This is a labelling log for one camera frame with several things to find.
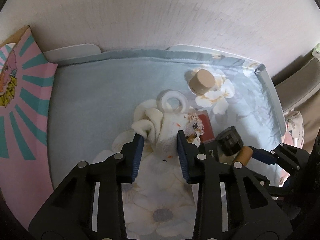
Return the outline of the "cardboard tube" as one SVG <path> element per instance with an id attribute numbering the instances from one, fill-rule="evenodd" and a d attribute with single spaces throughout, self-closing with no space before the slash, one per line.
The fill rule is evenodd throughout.
<path id="1" fill-rule="evenodd" d="M 252 155 L 253 150 L 250 147 L 244 146 L 239 151 L 233 162 L 240 162 L 242 165 L 246 166 L 252 158 Z"/>

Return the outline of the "black round jar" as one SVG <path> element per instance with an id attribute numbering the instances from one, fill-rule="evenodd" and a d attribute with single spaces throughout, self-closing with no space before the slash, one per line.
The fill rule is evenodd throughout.
<path id="1" fill-rule="evenodd" d="M 223 154 L 227 157 L 237 154 L 244 146 L 243 140 L 235 126 L 223 130 L 215 137 L 215 140 L 220 145 Z"/>

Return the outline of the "red card packet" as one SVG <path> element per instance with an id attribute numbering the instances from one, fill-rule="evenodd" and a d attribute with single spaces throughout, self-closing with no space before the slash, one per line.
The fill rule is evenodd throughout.
<path id="1" fill-rule="evenodd" d="M 210 123 L 210 118 L 207 111 L 197 112 L 197 116 L 200 118 L 203 124 L 203 134 L 200 136 L 202 143 L 211 142 L 215 139 L 213 128 Z"/>

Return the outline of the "beige cylinder jar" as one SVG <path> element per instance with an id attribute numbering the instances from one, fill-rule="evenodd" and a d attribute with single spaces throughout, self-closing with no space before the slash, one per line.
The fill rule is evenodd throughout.
<path id="1" fill-rule="evenodd" d="M 212 73 L 201 69 L 189 81 L 189 88 L 196 95 L 204 95 L 215 86 L 215 83 Z"/>

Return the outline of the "cream white towel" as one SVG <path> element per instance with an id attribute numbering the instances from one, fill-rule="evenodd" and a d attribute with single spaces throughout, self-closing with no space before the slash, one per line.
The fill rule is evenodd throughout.
<path id="1" fill-rule="evenodd" d="M 187 142 L 200 145 L 203 124 L 195 111 L 163 113 L 155 99 L 138 105 L 134 111 L 131 128 L 151 145 L 154 154 L 164 160 L 177 157 L 177 134 L 183 131 Z"/>

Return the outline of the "white tape roll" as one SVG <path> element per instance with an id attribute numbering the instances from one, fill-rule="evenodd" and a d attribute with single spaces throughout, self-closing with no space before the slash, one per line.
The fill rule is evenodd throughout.
<path id="1" fill-rule="evenodd" d="M 181 92 L 167 89 L 157 96 L 157 108 L 163 113 L 186 113 L 189 102 Z"/>

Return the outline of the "grey chair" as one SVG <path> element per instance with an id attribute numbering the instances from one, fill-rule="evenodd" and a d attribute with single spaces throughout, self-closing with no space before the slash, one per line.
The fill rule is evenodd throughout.
<path id="1" fill-rule="evenodd" d="M 283 142 L 312 151 L 319 130 L 319 57 L 276 85 L 283 109 Z"/>

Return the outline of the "white table tray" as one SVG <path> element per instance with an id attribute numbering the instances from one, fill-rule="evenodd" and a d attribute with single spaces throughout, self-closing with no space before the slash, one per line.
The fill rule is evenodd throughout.
<path id="1" fill-rule="evenodd" d="M 187 44 L 177 44 L 169 47 L 168 50 L 169 51 L 188 51 L 188 52 L 194 52 L 194 53 L 206 53 L 206 54 L 212 54 L 212 55 L 224 55 L 228 57 L 237 57 L 246 61 L 252 61 L 253 63 L 256 63 L 256 61 L 240 55 L 236 55 L 236 54 L 232 54 L 232 53 L 228 53 L 225 51 L 216 50 L 212 48 L 192 46 Z M 89 44 L 89 43 L 67 46 L 67 47 L 62 47 L 62 48 L 53 49 L 53 50 L 44 52 L 45 57 L 50 62 L 59 62 L 62 60 L 67 60 L 75 57 L 83 57 L 83 56 L 97 55 L 97 54 L 101 54 L 101 49 L 98 46 Z M 259 67 L 258 76 L 262 79 L 267 90 L 269 91 L 270 98 L 273 103 L 273 109 L 279 124 L 280 134 L 283 137 L 286 132 L 286 124 L 285 124 L 285 118 L 283 116 L 281 103 L 278 98 L 278 94 L 276 92 L 275 86 L 265 67 Z"/>

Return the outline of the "pink teal cardboard box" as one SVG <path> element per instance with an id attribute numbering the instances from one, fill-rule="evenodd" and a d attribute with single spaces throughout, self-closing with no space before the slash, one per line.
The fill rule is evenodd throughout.
<path id="1" fill-rule="evenodd" d="M 1 44 L 1 194 L 24 228 L 53 192 L 47 124 L 56 69 L 29 26 Z"/>

